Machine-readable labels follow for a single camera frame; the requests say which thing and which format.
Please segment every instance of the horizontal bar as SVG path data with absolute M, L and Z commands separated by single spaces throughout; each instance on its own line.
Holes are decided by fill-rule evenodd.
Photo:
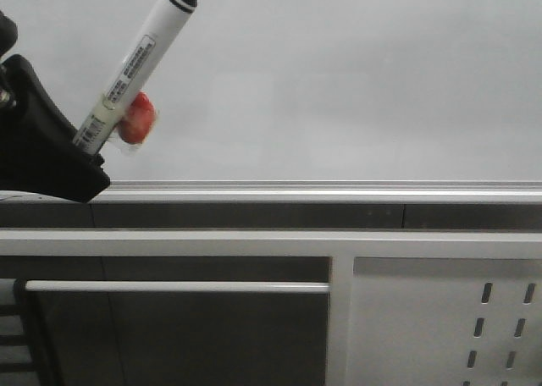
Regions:
M 16 305 L 0 306 L 0 317 L 18 316 L 19 308 Z
M 0 346 L 23 346 L 27 345 L 24 335 L 0 335 Z
M 0 363 L 0 373 L 34 372 L 33 363 Z
M 28 291 L 329 293 L 327 283 L 306 282 L 136 282 L 30 280 Z

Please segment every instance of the red object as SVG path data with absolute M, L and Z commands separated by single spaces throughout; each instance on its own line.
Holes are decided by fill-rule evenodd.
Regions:
M 155 120 L 154 106 L 147 94 L 140 92 L 117 125 L 120 139 L 131 145 L 142 143 Z

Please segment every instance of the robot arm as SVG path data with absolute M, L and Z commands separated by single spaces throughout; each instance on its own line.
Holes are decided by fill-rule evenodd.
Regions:
M 17 26 L 0 12 L 0 59 Z M 110 185 L 101 166 L 72 140 L 75 127 L 45 92 L 30 62 L 0 62 L 0 190 L 29 191 L 87 202 Z

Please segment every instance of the white backdrop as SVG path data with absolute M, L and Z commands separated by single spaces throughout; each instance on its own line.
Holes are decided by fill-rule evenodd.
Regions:
M 0 0 L 77 127 L 155 0 Z M 114 180 L 542 181 L 542 0 L 200 0 Z

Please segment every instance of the white metal panel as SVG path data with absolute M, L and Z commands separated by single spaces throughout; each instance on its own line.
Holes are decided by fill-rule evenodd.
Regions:
M 541 260 L 357 258 L 354 274 L 348 385 L 542 382 Z
M 79 125 L 154 0 L 0 0 Z M 542 180 L 540 0 L 201 0 L 116 180 Z

